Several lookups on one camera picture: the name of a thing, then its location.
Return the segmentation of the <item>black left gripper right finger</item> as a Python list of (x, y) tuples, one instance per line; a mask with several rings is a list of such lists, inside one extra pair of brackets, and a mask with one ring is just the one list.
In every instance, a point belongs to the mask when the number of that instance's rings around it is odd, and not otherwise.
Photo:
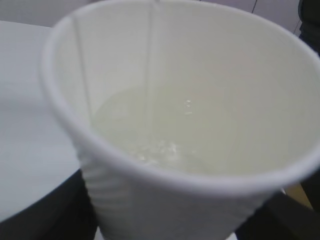
[(239, 240), (318, 240), (320, 215), (278, 193), (248, 218), (235, 235)]

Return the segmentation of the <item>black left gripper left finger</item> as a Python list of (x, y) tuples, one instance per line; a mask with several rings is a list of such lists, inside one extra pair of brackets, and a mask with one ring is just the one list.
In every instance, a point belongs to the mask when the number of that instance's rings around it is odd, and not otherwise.
[(0, 223), (2, 240), (93, 240), (98, 228), (82, 171)]

